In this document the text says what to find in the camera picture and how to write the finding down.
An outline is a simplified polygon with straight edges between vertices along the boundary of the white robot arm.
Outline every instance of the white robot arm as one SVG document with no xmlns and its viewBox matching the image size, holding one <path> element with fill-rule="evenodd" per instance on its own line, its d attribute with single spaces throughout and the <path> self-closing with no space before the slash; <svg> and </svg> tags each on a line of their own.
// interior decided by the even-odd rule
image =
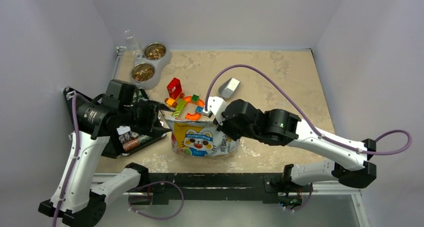
<svg viewBox="0 0 424 227">
<path fill-rule="evenodd" d="M 40 203 L 38 211 L 54 219 L 62 218 L 71 227 L 92 227 L 117 197 L 150 183 L 149 170 L 131 163 L 114 178 L 91 186 L 111 135 L 120 126 L 145 135 L 163 135 L 171 130 L 158 123 L 158 112 L 172 110 L 162 103 L 139 98 L 134 84 L 120 80 L 110 81 L 106 93 L 99 95 L 101 103 L 97 103 L 100 98 L 91 102 L 77 99 L 77 92 L 70 87 L 63 93 L 78 130 L 71 135 L 72 148 L 59 186 L 51 199 Z"/>
<path fill-rule="evenodd" d="M 237 140 L 247 137 L 271 146 L 291 146 L 304 149 L 327 159 L 312 164 L 290 164 L 284 167 L 286 181 L 299 186 L 321 181 L 339 181 L 352 188 L 365 188 L 377 175 L 375 164 L 368 162 L 372 155 L 362 151 L 375 151 L 376 142 L 371 139 L 353 141 L 318 129 L 353 151 L 333 144 L 318 136 L 308 123 L 282 109 L 262 112 L 241 99 L 227 104 L 220 97 L 209 97 L 210 113 L 215 115 L 218 130 Z"/>
</svg>

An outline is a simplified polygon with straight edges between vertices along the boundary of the packaged snack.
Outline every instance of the packaged snack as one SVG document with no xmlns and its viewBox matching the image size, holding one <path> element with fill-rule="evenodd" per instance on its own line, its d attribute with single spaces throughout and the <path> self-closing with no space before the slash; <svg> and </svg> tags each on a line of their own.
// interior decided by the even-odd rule
<svg viewBox="0 0 424 227">
<path fill-rule="evenodd" d="M 180 155 L 196 157 L 227 157 L 235 154 L 240 140 L 232 140 L 211 121 L 190 121 L 165 118 L 172 130 L 172 150 Z"/>
</svg>

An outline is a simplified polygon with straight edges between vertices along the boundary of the building block toy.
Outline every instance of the building block toy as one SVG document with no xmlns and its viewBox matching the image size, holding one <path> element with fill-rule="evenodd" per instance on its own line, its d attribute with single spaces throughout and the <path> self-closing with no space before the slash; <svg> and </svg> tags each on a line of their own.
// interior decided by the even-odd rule
<svg viewBox="0 0 424 227">
<path fill-rule="evenodd" d="M 165 103 L 168 107 L 172 107 L 172 108 L 177 107 L 177 102 L 173 98 L 166 98 Z"/>
<path fill-rule="evenodd" d="M 173 78 L 171 82 L 166 86 L 169 97 L 177 101 L 179 98 L 184 98 L 183 88 L 181 88 L 181 82 L 177 78 Z"/>
<path fill-rule="evenodd" d="M 172 113 L 172 116 L 178 117 L 181 114 L 181 111 L 183 111 L 184 107 L 186 106 L 187 102 L 183 99 L 179 101 L 179 103 L 175 107 L 175 112 Z"/>
<path fill-rule="evenodd" d="M 197 106 L 196 113 L 202 114 L 203 107 Z"/>
<path fill-rule="evenodd" d="M 198 106 L 200 106 L 202 108 L 205 107 L 205 102 L 203 102 L 203 100 L 201 100 L 201 99 L 197 99 L 197 103 L 194 103 L 193 102 L 193 97 L 186 96 L 183 100 L 186 102 L 185 105 L 187 105 L 188 103 L 191 103 L 191 104 L 198 105 Z M 202 115 L 200 113 L 197 113 L 197 112 L 194 113 L 194 114 L 188 113 L 188 114 L 185 115 L 185 118 L 187 120 L 191 120 L 191 121 L 198 121 L 198 120 L 200 120 L 201 117 L 202 117 Z"/>
<path fill-rule="evenodd" d="M 191 97 L 191 102 L 192 102 L 193 104 L 197 104 L 197 103 L 198 103 L 198 101 L 199 101 L 199 96 L 198 96 L 198 95 L 193 94 L 193 96 Z"/>
</svg>

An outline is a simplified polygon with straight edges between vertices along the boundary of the green toy block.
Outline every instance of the green toy block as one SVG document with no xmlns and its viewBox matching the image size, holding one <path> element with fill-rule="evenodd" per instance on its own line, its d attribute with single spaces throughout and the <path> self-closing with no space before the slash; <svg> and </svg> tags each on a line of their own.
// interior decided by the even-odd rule
<svg viewBox="0 0 424 227">
<path fill-rule="evenodd" d="M 184 107 L 186 106 L 187 102 L 184 100 L 180 100 L 178 104 L 175 107 L 175 112 L 172 113 L 172 116 L 178 117 L 181 114 L 181 111 L 183 111 Z"/>
<path fill-rule="evenodd" d="M 191 102 L 193 102 L 194 104 L 197 104 L 199 101 L 199 96 L 193 94 L 193 96 L 191 97 Z"/>
</svg>

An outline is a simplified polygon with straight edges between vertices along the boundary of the toy block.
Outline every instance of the toy block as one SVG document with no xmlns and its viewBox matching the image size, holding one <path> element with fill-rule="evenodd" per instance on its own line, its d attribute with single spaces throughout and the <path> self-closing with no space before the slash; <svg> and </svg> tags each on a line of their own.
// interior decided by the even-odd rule
<svg viewBox="0 0 424 227">
<path fill-rule="evenodd" d="M 180 100 L 179 103 L 175 107 L 175 112 L 172 113 L 172 116 L 178 117 L 181 114 L 181 111 L 183 111 L 184 107 L 186 106 L 187 102 L 184 100 Z"/>
<path fill-rule="evenodd" d="M 175 99 L 173 99 L 173 98 L 168 98 L 168 99 L 166 100 L 166 104 L 167 104 L 169 107 L 172 107 L 174 103 L 175 103 Z"/>
<path fill-rule="evenodd" d="M 193 96 L 191 97 L 191 102 L 193 102 L 193 104 L 197 104 L 199 101 L 199 96 L 193 94 Z"/>
<path fill-rule="evenodd" d="M 181 82 L 177 78 L 173 78 L 166 86 L 166 89 L 168 90 L 169 97 L 174 100 L 177 100 L 180 97 L 180 94 L 183 92 L 183 88 L 181 88 Z"/>
<path fill-rule="evenodd" d="M 203 111 L 203 107 L 198 106 L 196 108 L 196 113 L 202 114 L 202 111 Z"/>
</svg>

